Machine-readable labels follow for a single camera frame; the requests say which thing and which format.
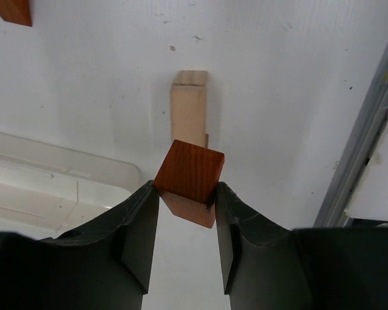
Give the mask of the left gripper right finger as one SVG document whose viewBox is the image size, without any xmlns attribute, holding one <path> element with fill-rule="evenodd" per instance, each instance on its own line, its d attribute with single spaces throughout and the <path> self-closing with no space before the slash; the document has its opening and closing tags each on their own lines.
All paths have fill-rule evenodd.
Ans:
<svg viewBox="0 0 388 310">
<path fill-rule="evenodd" d="M 224 182 L 215 212 L 232 309 L 388 309 L 388 227 L 288 230 Z"/>
</svg>

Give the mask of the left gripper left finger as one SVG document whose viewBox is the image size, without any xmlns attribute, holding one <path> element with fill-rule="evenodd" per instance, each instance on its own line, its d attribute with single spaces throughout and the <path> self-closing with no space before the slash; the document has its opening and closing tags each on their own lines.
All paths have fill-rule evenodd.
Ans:
<svg viewBox="0 0 388 310">
<path fill-rule="evenodd" d="M 0 232 L 0 309 L 140 309 L 159 197 L 151 182 L 57 238 Z"/>
</svg>

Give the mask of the long light wood block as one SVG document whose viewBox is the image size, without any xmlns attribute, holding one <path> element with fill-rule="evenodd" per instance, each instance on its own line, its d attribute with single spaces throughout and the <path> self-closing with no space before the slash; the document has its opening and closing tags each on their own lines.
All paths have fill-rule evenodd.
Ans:
<svg viewBox="0 0 388 310">
<path fill-rule="evenodd" d="M 172 85 L 171 139 L 206 147 L 207 87 Z"/>
</svg>

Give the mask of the orange arch wood block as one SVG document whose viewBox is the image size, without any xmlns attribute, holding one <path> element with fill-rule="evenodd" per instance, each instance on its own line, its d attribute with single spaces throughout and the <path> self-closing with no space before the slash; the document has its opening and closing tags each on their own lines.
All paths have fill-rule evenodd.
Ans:
<svg viewBox="0 0 388 310">
<path fill-rule="evenodd" d="M 224 160 L 221 152 L 176 139 L 153 186 L 173 215 L 211 229 Z"/>
</svg>

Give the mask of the orange roof wood block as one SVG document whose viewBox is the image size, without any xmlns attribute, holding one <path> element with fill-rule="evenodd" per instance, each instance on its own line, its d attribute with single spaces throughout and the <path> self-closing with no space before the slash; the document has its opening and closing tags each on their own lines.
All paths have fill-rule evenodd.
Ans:
<svg viewBox="0 0 388 310">
<path fill-rule="evenodd" d="M 29 0 L 0 0 L 0 17 L 9 23 L 32 26 Z"/>
</svg>

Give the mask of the white plastic tray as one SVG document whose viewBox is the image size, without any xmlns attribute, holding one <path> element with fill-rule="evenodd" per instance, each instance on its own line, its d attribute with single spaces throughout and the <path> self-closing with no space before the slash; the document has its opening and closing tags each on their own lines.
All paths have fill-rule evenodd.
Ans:
<svg viewBox="0 0 388 310">
<path fill-rule="evenodd" d="M 126 200 L 139 169 L 0 132 L 0 232 L 57 237 Z"/>
</svg>

